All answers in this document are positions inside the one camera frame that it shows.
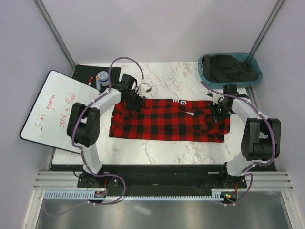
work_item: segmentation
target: whiteboard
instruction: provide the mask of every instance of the whiteboard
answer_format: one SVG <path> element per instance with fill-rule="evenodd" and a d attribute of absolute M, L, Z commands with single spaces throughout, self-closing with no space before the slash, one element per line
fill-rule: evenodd
<path fill-rule="evenodd" d="M 249 53 L 277 0 L 41 0 L 76 63 Z"/>
<path fill-rule="evenodd" d="M 50 71 L 20 132 L 24 140 L 80 153 L 67 135 L 75 102 L 88 104 L 100 92 L 57 71 Z"/>

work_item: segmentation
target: white marble surface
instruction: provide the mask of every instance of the white marble surface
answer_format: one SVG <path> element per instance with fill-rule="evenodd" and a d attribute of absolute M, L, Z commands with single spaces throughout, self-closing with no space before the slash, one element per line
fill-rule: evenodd
<path fill-rule="evenodd" d="M 138 80 L 141 73 L 134 63 L 119 63 L 123 73 Z M 196 62 L 141 63 L 145 81 L 152 86 L 146 97 L 154 99 L 210 100 L 207 90 L 200 84 Z M 240 152 L 244 123 L 231 115 L 231 131 L 224 136 L 224 143 L 167 142 L 109 138 L 113 108 L 101 117 L 101 133 L 97 141 L 103 164 L 222 164 Z M 53 164 L 82 164 L 78 154 L 56 150 Z"/>

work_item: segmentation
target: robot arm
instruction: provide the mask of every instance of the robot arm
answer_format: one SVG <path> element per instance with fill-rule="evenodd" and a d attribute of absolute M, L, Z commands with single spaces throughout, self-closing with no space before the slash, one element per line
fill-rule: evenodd
<path fill-rule="evenodd" d="M 241 152 L 223 165 L 227 175 L 242 176 L 256 164 L 267 163 L 271 159 L 273 150 L 271 136 L 264 120 L 251 108 L 250 99 L 244 94 L 239 94 L 235 84 L 224 86 L 224 94 L 246 97 L 244 99 L 246 103 L 225 96 L 220 102 L 210 104 L 211 114 L 215 122 L 228 118 L 230 114 L 237 114 L 245 123 Z M 276 145 L 275 158 L 277 158 L 280 153 L 281 123 L 278 119 L 269 118 L 262 113 L 260 115 L 268 121 L 273 129 Z"/>
<path fill-rule="evenodd" d="M 127 109 L 139 111 L 142 103 L 146 99 L 143 95 L 149 91 L 151 91 L 151 87 L 148 84 L 141 83 L 137 87 L 136 79 L 124 74 L 118 84 L 112 85 L 110 92 L 107 90 L 101 94 L 102 99 L 86 111 L 75 135 L 75 143 L 83 145 L 82 156 L 87 163 L 83 166 L 85 172 L 90 173 L 87 168 L 89 167 L 93 173 L 97 174 L 102 168 L 102 162 L 99 159 L 96 147 L 96 141 L 100 134 L 100 117 L 109 108 L 121 101 L 126 102 Z M 85 104 L 73 104 L 67 127 L 68 136 L 72 136 L 76 122 L 85 107 Z"/>

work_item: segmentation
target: gray wall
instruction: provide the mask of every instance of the gray wall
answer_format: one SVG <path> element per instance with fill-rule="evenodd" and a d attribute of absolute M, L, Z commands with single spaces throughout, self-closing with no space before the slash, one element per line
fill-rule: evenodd
<path fill-rule="evenodd" d="M 20 129 L 47 76 L 71 74 L 32 0 L 0 1 L 0 228 L 20 228 L 39 169 L 50 148 L 19 138 Z"/>
<path fill-rule="evenodd" d="M 276 0 L 41 0 L 76 63 L 249 52 Z"/>
<path fill-rule="evenodd" d="M 282 122 L 280 169 L 289 173 L 305 214 L 305 1 L 287 0 L 255 57 L 260 108 Z"/>

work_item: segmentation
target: red plaid shirt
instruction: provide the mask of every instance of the red plaid shirt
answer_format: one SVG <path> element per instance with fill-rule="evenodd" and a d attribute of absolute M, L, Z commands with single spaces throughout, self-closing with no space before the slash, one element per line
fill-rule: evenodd
<path fill-rule="evenodd" d="M 223 142 L 230 119 L 212 123 L 212 101 L 146 99 L 140 112 L 116 104 L 109 136 L 128 139 Z"/>

